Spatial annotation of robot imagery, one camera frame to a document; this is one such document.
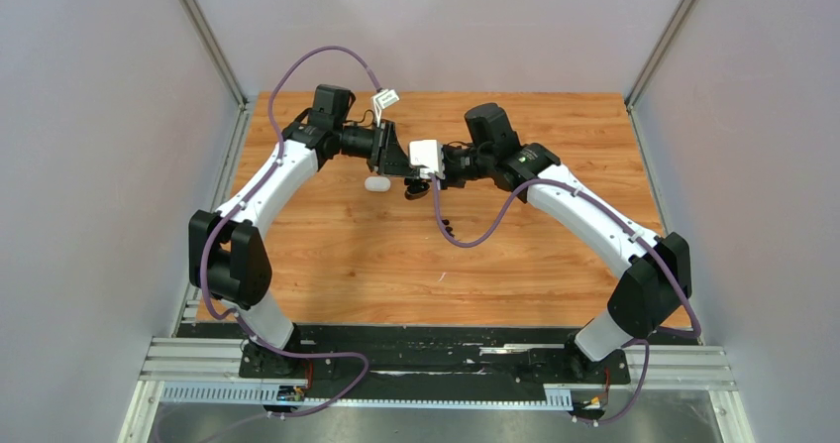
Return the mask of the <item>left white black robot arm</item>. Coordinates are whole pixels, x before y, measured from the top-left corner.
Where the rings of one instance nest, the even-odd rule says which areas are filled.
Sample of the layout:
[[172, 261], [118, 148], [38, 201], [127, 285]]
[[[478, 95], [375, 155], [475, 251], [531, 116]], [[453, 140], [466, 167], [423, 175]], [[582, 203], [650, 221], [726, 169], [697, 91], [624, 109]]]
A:
[[362, 126], [348, 119], [355, 94], [321, 84], [310, 107], [282, 129], [261, 168], [232, 198], [213, 211], [198, 210], [188, 222], [189, 281], [208, 308], [221, 303], [236, 315], [249, 336], [266, 347], [265, 363], [277, 375], [295, 375], [303, 350], [290, 340], [294, 323], [270, 296], [270, 259], [263, 242], [275, 217], [293, 194], [337, 155], [362, 158], [375, 172], [414, 177], [400, 149], [395, 125], [383, 110], [398, 102], [393, 89], [371, 99], [373, 119]]

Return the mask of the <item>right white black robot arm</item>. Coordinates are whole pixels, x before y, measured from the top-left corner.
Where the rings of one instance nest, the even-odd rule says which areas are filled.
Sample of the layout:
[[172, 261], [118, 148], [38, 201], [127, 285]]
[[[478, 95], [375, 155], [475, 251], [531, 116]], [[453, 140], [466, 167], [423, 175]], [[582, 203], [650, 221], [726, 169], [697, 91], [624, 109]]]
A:
[[661, 236], [631, 220], [585, 186], [545, 146], [521, 143], [499, 105], [478, 105], [466, 113], [465, 121], [471, 139], [441, 146], [434, 192], [490, 179], [508, 194], [504, 209], [519, 199], [553, 217], [618, 279], [605, 309], [571, 339], [565, 357], [572, 377], [592, 380], [603, 371], [609, 354], [647, 339], [679, 308], [689, 317], [687, 335], [698, 335], [689, 304], [692, 277], [686, 238], [677, 232]]

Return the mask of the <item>white earbud charging case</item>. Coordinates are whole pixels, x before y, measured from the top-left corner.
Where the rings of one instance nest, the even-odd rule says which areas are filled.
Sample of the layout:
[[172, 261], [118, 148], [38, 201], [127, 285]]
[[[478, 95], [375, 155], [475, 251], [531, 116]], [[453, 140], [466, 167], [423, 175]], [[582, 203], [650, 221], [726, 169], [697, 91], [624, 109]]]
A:
[[385, 193], [391, 188], [391, 181], [386, 176], [368, 176], [364, 181], [365, 190], [374, 193]]

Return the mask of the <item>black earbud case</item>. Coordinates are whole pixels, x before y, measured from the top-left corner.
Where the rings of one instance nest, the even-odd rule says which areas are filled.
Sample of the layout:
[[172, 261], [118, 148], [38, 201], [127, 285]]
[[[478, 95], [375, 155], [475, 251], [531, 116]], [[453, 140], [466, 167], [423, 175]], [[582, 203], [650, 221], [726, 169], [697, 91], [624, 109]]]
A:
[[430, 190], [430, 182], [422, 178], [404, 179], [404, 197], [407, 200], [417, 200], [426, 196]]

